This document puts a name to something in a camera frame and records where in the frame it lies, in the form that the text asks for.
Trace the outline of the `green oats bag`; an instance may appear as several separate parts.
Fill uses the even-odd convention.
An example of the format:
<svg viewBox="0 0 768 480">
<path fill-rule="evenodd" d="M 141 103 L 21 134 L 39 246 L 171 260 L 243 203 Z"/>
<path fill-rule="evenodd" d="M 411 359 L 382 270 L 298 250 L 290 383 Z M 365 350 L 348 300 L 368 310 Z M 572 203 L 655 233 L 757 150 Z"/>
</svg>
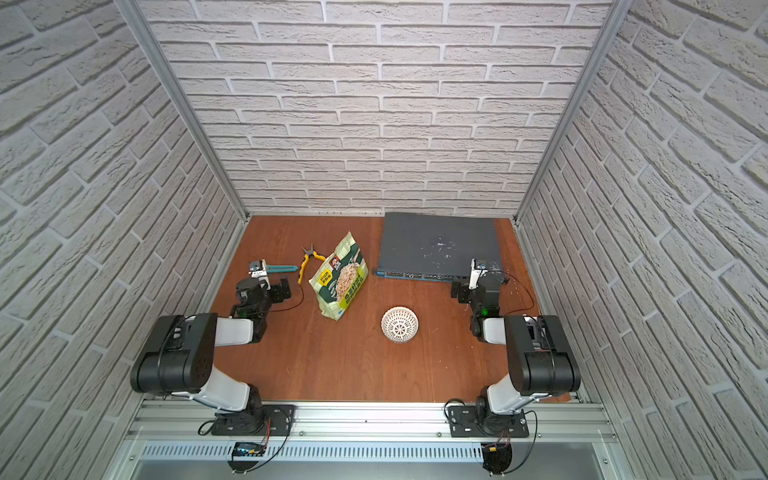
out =
<svg viewBox="0 0 768 480">
<path fill-rule="evenodd" d="M 348 232 L 309 280 L 322 315 L 338 321 L 368 276 L 369 268 L 361 248 Z"/>
</svg>

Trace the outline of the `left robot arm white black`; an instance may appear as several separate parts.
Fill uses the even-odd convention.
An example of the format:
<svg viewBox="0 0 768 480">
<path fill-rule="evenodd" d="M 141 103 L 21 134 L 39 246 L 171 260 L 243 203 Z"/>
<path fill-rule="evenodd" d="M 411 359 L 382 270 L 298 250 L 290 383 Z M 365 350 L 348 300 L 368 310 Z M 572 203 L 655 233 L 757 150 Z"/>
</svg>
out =
<svg viewBox="0 0 768 480">
<path fill-rule="evenodd" d="M 129 375 L 137 393 L 189 399 L 223 415 L 258 416 L 258 389 L 214 366 L 218 347 L 255 344 L 263 339 L 273 304 L 292 297 L 286 278 L 246 278 L 236 285 L 229 317 L 215 312 L 160 317 Z"/>
</svg>

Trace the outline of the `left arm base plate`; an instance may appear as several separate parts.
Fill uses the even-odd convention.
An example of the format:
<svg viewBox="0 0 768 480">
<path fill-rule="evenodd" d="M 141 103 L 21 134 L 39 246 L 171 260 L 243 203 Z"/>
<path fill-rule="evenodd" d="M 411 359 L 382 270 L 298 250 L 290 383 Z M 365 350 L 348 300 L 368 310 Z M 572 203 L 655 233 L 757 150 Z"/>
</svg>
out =
<svg viewBox="0 0 768 480">
<path fill-rule="evenodd" d="M 217 413 L 208 433 L 213 436 L 288 436 L 296 406 L 267 404 L 236 413 Z"/>
</svg>

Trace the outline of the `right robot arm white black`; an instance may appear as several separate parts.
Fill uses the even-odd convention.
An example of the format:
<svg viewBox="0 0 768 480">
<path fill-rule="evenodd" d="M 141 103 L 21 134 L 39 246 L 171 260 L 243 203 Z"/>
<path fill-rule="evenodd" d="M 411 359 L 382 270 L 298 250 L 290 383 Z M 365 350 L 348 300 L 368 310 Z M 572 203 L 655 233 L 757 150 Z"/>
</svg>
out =
<svg viewBox="0 0 768 480">
<path fill-rule="evenodd" d="M 506 349 L 507 374 L 476 399 L 479 426 L 500 430 L 522 416 L 526 406 L 581 387 L 580 368 L 558 317 L 503 315 L 499 292 L 478 281 L 453 281 L 451 296 L 472 308 L 470 331 L 476 339 Z"/>
</svg>

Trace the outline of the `white lattice breakfast bowl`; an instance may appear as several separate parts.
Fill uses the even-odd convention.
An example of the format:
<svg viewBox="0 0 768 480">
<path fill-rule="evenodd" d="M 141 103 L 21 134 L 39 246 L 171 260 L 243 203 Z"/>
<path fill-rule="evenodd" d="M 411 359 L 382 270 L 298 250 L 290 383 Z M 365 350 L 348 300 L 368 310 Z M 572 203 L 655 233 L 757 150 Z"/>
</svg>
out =
<svg viewBox="0 0 768 480">
<path fill-rule="evenodd" d="M 418 332 L 418 317 L 409 308 L 392 307 L 383 314 L 381 329 L 388 340 L 395 343 L 406 343 L 412 340 Z"/>
</svg>

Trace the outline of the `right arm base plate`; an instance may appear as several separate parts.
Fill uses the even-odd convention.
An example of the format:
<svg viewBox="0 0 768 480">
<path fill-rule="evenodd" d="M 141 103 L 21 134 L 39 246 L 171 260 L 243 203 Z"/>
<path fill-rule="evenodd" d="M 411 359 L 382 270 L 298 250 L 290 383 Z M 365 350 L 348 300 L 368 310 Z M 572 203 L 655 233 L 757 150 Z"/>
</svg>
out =
<svg viewBox="0 0 768 480">
<path fill-rule="evenodd" d="M 453 438 L 527 438 L 528 422 L 522 413 L 497 415 L 473 404 L 449 403 L 443 408 Z"/>
</svg>

